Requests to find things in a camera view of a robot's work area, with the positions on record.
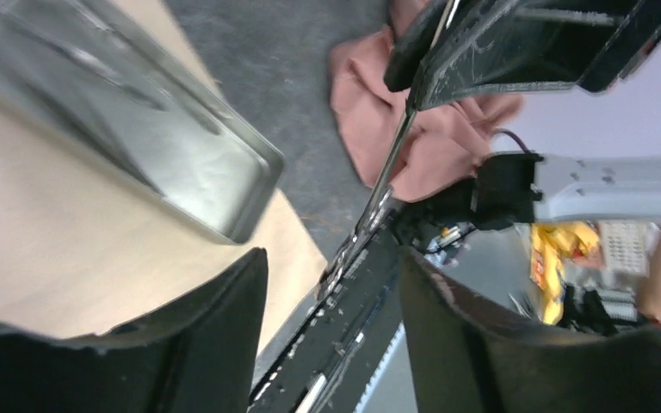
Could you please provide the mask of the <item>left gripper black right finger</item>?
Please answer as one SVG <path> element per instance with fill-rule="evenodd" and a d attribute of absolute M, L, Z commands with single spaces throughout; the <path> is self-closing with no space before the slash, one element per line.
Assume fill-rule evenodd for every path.
<path fill-rule="evenodd" d="M 399 254 L 422 412 L 661 412 L 661 326 L 604 337 L 541 324 Z"/>

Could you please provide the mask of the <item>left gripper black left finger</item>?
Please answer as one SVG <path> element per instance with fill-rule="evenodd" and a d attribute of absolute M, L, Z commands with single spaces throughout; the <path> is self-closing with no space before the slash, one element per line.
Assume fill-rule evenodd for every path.
<path fill-rule="evenodd" d="M 0 412 L 244 412 L 268 278 L 256 248 L 103 336 L 0 324 Z"/>

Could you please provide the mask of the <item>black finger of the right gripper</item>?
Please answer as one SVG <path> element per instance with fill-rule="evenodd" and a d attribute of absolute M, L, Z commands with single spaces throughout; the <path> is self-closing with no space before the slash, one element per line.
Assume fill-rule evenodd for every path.
<path fill-rule="evenodd" d="M 462 51 L 462 2 L 431 1 L 396 40 L 383 81 L 391 92 L 443 93 Z"/>
<path fill-rule="evenodd" d="M 661 1 L 477 1 L 427 52 L 409 105 L 608 89 L 661 42 Z"/>

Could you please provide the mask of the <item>beige cloth wrap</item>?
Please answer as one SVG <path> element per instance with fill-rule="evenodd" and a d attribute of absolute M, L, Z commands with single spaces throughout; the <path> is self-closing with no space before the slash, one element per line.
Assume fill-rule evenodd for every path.
<path fill-rule="evenodd" d="M 218 96 L 162 1 L 110 1 Z M 325 259 L 276 188 L 250 240 L 223 243 L 102 157 L 0 103 L 0 322 L 56 337 L 104 334 L 267 251 L 265 346 Z"/>

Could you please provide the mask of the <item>metal instrument tray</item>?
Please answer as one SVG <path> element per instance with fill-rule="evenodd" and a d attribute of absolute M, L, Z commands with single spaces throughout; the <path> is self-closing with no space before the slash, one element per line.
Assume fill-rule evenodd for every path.
<path fill-rule="evenodd" d="M 0 1 L 0 103 L 209 237 L 247 243 L 282 154 L 110 1 Z"/>

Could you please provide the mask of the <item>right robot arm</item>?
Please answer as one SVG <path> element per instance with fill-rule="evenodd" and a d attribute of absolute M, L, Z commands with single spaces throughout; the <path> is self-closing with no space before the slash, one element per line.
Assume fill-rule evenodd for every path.
<path fill-rule="evenodd" d="M 661 1 L 432 1 L 398 37 L 384 81 L 409 91 L 405 134 L 414 114 L 466 97 L 602 92 L 658 44 Z M 661 218 L 661 159 L 493 155 L 403 214 L 482 231 Z"/>

